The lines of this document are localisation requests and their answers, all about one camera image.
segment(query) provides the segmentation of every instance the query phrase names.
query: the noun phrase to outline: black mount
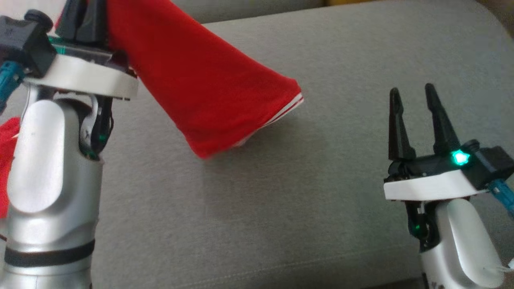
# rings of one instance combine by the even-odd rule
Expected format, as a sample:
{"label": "black mount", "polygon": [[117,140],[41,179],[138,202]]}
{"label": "black mount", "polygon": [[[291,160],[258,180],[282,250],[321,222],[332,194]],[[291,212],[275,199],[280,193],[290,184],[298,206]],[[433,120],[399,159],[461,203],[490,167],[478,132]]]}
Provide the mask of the black mount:
{"label": "black mount", "polygon": [[[403,122],[400,93],[397,88],[393,88],[389,106],[389,159],[392,163],[385,183],[462,170],[476,190],[484,190],[491,181],[506,180],[514,173],[514,160],[501,147],[480,148],[480,143],[475,139],[461,145],[433,84],[425,85],[425,94],[428,109],[432,112],[434,154],[416,157]],[[467,154],[469,161],[456,162],[453,155],[455,152]],[[422,252],[433,248],[440,241],[434,219],[437,203],[429,202],[421,208],[421,202],[405,201],[409,232],[419,239]]]}
{"label": "black mount", "polygon": [[[106,3],[106,0],[67,0],[56,28],[60,38],[48,37],[53,23],[43,12],[29,10],[24,20],[0,16],[0,65],[4,61],[14,61],[22,65],[26,75],[41,78],[59,53],[135,77],[124,51],[108,48]],[[93,103],[98,109],[95,110],[96,115],[84,118],[94,124],[88,129],[87,149],[83,153],[97,159],[114,126],[113,98],[102,95],[94,95],[94,98],[96,101]]]}

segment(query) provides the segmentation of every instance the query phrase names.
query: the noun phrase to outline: couch cushion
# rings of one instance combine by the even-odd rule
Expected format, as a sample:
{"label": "couch cushion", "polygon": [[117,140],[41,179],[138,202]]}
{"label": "couch cushion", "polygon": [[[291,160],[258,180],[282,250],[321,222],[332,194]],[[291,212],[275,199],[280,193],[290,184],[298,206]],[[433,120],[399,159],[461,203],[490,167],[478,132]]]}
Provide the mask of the couch cushion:
{"label": "couch cushion", "polygon": [[[172,0],[200,23],[255,17],[287,11],[321,7],[323,0]],[[2,0],[0,13],[23,18],[28,9],[39,9],[54,21],[66,0]]]}
{"label": "couch cushion", "polygon": [[241,19],[323,6],[323,0],[172,0],[200,23]]}
{"label": "couch cushion", "polygon": [[[360,288],[418,277],[405,209],[382,191],[394,86],[420,155],[433,144],[426,82],[462,141],[514,154],[514,42],[475,1],[378,1],[207,27],[296,78],[306,102],[208,161],[144,87],[116,102],[95,287]],[[21,112],[23,93],[0,121]],[[505,210],[488,195],[473,202],[500,255],[514,257]]]}

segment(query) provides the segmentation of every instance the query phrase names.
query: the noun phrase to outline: black band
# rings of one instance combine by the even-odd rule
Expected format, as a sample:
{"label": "black band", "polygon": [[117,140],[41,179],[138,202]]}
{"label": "black band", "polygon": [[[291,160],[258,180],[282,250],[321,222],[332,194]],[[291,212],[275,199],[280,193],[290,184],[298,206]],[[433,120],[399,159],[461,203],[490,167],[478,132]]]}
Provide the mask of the black band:
{"label": "black band", "polygon": [[26,253],[5,249],[5,262],[15,267],[47,267],[77,262],[89,257],[95,250],[95,240],[72,249],[48,252]]}

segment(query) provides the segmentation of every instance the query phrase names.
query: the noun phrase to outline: gray fabric surface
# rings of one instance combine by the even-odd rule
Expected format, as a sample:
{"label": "gray fabric surface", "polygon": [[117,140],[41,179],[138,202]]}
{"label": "gray fabric surface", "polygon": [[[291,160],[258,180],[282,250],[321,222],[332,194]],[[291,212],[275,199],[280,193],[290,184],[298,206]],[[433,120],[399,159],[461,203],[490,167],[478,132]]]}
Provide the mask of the gray fabric surface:
{"label": "gray fabric surface", "polygon": [[[323,6],[323,0],[172,0],[200,23],[255,17]],[[23,18],[28,9],[39,9],[54,21],[66,0],[2,0],[0,14]]]}
{"label": "gray fabric surface", "polygon": [[324,0],[172,0],[200,23],[322,7]]}
{"label": "gray fabric surface", "polygon": [[[514,43],[472,0],[378,1],[207,27],[296,78],[306,102],[207,161],[144,87],[116,102],[95,288],[360,288],[417,278],[405,209],[382,191],[394,86],[420,155],[433,144],[426,82],[462,141],[514,154]],[[0,121],[21,112],[23,93]],[[491,196],[473,202],[500,255],[514,257],[514,222]]]}

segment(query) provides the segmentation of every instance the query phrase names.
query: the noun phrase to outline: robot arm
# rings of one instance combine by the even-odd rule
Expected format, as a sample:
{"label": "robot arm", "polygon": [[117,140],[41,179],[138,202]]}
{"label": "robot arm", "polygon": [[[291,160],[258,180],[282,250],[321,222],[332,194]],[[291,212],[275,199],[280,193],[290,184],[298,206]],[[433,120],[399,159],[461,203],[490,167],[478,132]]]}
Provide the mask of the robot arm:
{"label": "robot arm", "polygon": [[[86,5],[86,1],[68,2]],[[93,12],[101,10],[102,3],[90,0],[84,24],[68,29],[69,38],[64,39],[49,40],[46,32],[52,23],[41,12],[30,11],[24,21],[0,17],[0,35],[6,35],[2,31],[13,35],[0,37],[0,60],[18,68],[0,75],[6,80],[0,82],[2,100],[21,83],[29,88],[9,174],[0,288],[91,288],[103,168],[100,153],[113,129],[113,99],[135,97],[138,86],[124,54],[106,49],[105,37],[96,33],[105,21],[98,19],[101,13]],[[61,24],[79,23],[72,14],[66,13]],[[33,39],[38,41],[35,48],[27,45]],[[56,92],[88,97],[91,106],[76,99],[55,99]]]}
{"label": "robot arm", "polygon": [[514,173],[514,160],[501,147],[480,148],[476,140],[461,145],[434,86],[427,84],[425,91],[434,125],[434,154],[416,157],[398,89],[391,90],[393,162],[384,180],[385,197],[405,203],[409,233],[419,240],[427,288],[497,288],[508,270],[468,200],[488,190],[508,199],[512,192],[504,180]]}

